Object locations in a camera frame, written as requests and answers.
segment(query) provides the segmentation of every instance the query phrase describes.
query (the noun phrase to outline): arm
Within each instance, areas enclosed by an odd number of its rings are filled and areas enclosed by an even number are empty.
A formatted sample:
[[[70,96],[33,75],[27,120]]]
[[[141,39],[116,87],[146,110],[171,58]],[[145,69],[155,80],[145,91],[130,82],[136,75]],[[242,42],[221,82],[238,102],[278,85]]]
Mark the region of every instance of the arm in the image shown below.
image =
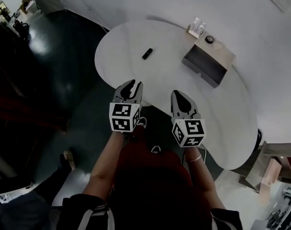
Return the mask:
[[[123,141],[124,135],[122,133],[112,132],[104,150],[92,169],[90,180],[83,194],[97,196],[106,201],[112,188],[113,177],[117,169]]]
[[[200,152],[196,147],[187,148],[185,150],[187,161],[192,161],[200,156]],[[200,189],[203,196],[206,198],[210,208],[225,209],[221,200],[219,199],[216,187],[202,158],[188,162],[192,184]]]

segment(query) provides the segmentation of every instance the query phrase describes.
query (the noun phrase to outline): wooden shelf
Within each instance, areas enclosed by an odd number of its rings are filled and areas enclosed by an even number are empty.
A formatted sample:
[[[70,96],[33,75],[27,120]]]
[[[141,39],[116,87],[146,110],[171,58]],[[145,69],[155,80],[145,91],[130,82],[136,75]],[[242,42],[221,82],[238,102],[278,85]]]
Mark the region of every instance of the wooden shelf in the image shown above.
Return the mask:
[[[265,156],[291,157],[291,143],[266,143],[264,142]]]
[[[279,181],[291,184],[291,178],[279,177]]]
[[[287,157],[277,157],[278,161],[282,165],[282,169],[280,171],[280,176],[291,178],[291,165]]]

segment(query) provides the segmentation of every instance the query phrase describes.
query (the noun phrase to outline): white table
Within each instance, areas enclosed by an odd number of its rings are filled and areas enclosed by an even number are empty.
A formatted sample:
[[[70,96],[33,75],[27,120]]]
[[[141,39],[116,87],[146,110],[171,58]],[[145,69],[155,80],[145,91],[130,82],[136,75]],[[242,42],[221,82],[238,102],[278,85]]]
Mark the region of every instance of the white table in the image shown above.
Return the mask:
[[[235,169],[248,159],[255,146],[256,115],[233,68],[214,89],[181,63],[194,42],[195,38],[184,29],[168,23],[130,21],[113,28],[100,41],[95,66],[101,78],[114,88],[131,79],[141,81],[142,99],[168,115],[172,115],[172,91],[186,93],[205,119],[207,137],[203,145],[219,166]],[[153,52],[143,60],[149,48]]]

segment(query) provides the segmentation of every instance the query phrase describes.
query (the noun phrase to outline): dark floor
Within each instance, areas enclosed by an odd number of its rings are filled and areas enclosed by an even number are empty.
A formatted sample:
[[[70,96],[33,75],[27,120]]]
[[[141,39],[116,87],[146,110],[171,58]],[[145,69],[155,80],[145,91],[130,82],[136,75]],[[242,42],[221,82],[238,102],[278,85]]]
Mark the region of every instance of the dark floor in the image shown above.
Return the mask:
[[[57,168],[59,154],[73,148],[79,170],[68,178],[66,192],[59,193],[63,198],[83,189],[111,134],[108,111],[114,89],[100,78],[94,65],[95,50],[105,32],[99,25],[65,11],[35,16],[28,22],[30,48],[44,68],[51,104],[71,115],[67,133],[54,131],[44,142],[34,181],[47,178]],[[148,119],[149,146],[172,149],[181,157],[183,150],[170,132],[170,117],[152,106],[144,107],[142,113]],[[222,169],[209,153],[206,164],[216,179]]]

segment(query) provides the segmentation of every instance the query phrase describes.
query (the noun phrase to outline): bracelet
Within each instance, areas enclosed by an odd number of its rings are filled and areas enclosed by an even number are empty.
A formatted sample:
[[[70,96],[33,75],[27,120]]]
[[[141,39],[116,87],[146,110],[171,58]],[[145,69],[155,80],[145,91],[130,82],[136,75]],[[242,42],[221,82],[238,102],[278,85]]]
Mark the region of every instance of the bracelet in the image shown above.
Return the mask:
[[[197,157],[197,158],[194,159],[194,160],[187,161],[187,160],[185,159],[185,161],[186,161],[187,163],[191,163],[191,162],[195,162],[195,161],[199,160],[201,157],[202,157],[202,155],[200,154],[199,157]]]

